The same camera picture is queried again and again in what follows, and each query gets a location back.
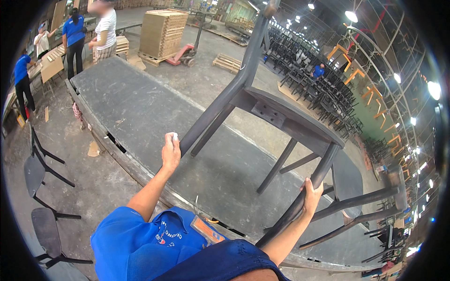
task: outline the pallet jack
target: pallet jack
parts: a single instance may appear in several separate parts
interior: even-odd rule
[[[185,65],[189,67],[193,67],[195,64],[194,57],[197,54],[197,48],[198,48],[198,42],[200,41],[200,34],[202,33],[203,24],[205,23],[205,19],[208,16],[211,20],[207,23],[212,22],[212,13],[208,12],[201,12],[198,11],[195,13],[195,18],[198,20],[198,33],[197,33],[197,40],[195,41],[195,44],[186,44],[181,50],[172,58],[166,59],[166,62],[173,64],[173,65],[179,65],[181,62],[183,62]]]

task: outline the white t-shirt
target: white t-shirt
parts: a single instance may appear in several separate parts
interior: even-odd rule
[[[103,46],[97,46],[97,50],[111,47],[116,42],[116,11],[114,9],[111,9],[104,18],[101,18],[99,24],[95,28],[97,42],[101,41],[100,33],[105,30],[108,31],[106,43]]]
[[[42,52],[50,49],[50,45],[49,45],[49,38],[47,37],[47,35],[50,32],[48,31],[44,31],[42,34],[38,34],[36,35],[36,37],[34,37],[34,45],[36,45],[36,49],[37,49],[37,55],[40,55]]]

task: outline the plaid shorts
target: plaid shorts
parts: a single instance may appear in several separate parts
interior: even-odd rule
[[[117,47],[117,43],[114,43],[114,45],[112,45],[111,47],[107,47],[103,50],[96,50],[95,57],[94,57],[94,64],[97,64],[98,62],[101,62],[104,59],[107,59],[107,58],[115,55],[116,47]]]

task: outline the hand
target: hand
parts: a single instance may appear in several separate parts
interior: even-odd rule
[[[303,213],[308,215],[314,215],[315,209],[319,203],[319,199],[324,192],[324,182],[320,184],[317,189],[312,187],[312,182],[309,178],[306,178],[302,186],[300,187],[300,191],[306,188],[306,197],[305,204],[303,205]]]
[[[178,167],[181,159],[180,141],[173,140],[173,133],[167,133],[166,144],[162,148],[162,168],[168,172],[173,173]]]

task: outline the black pants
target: black pants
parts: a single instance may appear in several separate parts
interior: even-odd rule
[[[40,53],[39,56],[37,56],[37,59],[41,59],[48,52],[48,50],[45,50],[44,52]]]
[[[78,74],[83,71],[83,59],[81,58],[83,47],[84,38],[67,47],[67,78],[69,80],[75,76],[73,74],[73,56],[76,59],[76,73]]]
[[[16,95],[17,100],[19,102],[20,114],[22,115],[23,120],[26,121],[27,113],[25,111],[25,101],[23,99],[23,93],[25,93],[25,96],[27,97],[28,101],[27,107],[34,111],[35,110],[34,99],[33,96],[31,95],[30,79],[28,78],[28,75],[22,78],[22,80],[20,80],[16,84]]]

